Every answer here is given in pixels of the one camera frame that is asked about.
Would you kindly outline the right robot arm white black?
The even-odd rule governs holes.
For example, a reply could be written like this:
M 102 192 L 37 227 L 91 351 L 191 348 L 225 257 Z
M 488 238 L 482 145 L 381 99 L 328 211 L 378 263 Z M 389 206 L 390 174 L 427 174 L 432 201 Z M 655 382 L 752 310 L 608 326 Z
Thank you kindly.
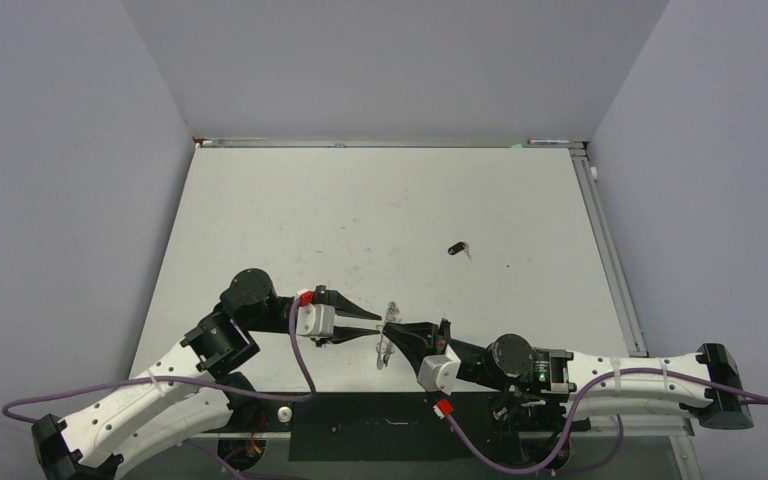
M 717 430 L 754 425 L 736 362 L 718 343 L 643 358 L 537 348 L 517 334 L 481 347 L 454 339 L 447 320 L 388 323 L 383 335 L 426 392 L 450 395 L 457 382 L 492 390 L 489 413 L 510 429 L 554 430 L 568 418 L 612 415 L 676 416 Z

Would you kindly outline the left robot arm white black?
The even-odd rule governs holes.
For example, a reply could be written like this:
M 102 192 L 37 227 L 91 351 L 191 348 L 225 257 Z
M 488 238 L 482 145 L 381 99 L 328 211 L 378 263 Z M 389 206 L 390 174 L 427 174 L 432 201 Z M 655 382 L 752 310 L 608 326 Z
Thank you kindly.
M 199 433 L 228 425 L 249 428 L 259 401 L 298 403 L 305 394 L 257 392 L 239 367 L 260 348 L 256 332 L 285 334 L 295 356 L 299 338 L 340 344 L 371 330 L 338 327 L 337 317 L 368 321 L 380 315 L 323 285 L 294 296 L 276 293 L 270 276 L 239 272 L 218 304 L 137 377 L 63 418 L 46 415 L 31 427 L 35 455 L 48 479 L 116 479 L 151 456 Z

